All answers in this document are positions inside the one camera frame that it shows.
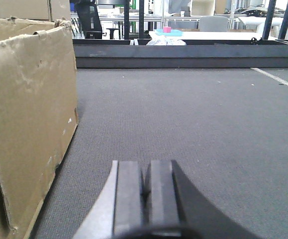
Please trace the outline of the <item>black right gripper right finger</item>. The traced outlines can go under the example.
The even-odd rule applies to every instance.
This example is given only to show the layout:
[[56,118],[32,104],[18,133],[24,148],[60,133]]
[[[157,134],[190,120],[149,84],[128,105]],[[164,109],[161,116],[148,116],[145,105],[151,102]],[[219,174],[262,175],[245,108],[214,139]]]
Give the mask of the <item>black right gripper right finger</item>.
[[160,235],[186,239],[256,239],[190,181],[175,161],[151,161],[145,182],[149,223]]

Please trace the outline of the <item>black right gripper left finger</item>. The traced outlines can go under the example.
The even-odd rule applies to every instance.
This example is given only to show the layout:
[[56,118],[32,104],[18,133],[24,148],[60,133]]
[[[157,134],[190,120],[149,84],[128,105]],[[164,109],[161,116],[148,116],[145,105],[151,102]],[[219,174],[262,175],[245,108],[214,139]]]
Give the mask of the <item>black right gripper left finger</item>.
[[142,173],[136,161],[112,162],[106,183],[75,239],[112,239],[143,225]]

